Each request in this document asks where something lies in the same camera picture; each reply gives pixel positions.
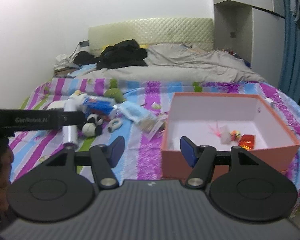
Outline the person left hand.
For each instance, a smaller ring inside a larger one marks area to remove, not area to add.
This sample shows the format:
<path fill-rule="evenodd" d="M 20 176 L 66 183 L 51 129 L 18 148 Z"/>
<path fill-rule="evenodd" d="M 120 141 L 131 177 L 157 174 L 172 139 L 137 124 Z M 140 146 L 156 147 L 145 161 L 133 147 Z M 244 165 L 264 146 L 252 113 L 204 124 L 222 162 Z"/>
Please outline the person left hand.
<path fill-rule="evenodd" d="M 14 155 L 9 146 L 6 151 L 1 155 L 1 169 L 0 169 L 0 212 L 7 211 L 7 190 L 10 183 L 10 175 L 12 169 L 12 163 L 14 161 Z"/>

